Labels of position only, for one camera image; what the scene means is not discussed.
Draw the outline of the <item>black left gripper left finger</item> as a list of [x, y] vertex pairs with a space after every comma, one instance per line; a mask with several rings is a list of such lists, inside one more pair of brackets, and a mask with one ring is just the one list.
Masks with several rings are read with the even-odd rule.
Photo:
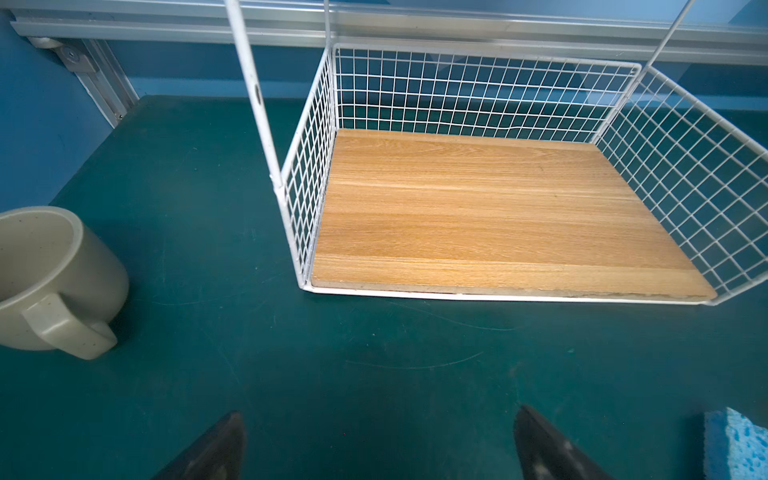
[[245, 447], [246, 430], [242, 413], [230, 411], [153, 479], [239, 479]]

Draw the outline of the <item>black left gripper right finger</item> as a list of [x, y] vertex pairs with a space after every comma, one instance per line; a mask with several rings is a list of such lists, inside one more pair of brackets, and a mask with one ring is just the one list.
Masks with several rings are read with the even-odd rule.
[[524, 479], [612, 479], [531, 406], [517, 411], [513, 434]]

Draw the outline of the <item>blue sponge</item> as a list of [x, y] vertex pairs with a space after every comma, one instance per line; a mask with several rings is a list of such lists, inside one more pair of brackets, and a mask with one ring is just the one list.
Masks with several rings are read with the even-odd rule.
[[767, 479], [767, 429], [727, 407], [704, 415], [704, 477]]

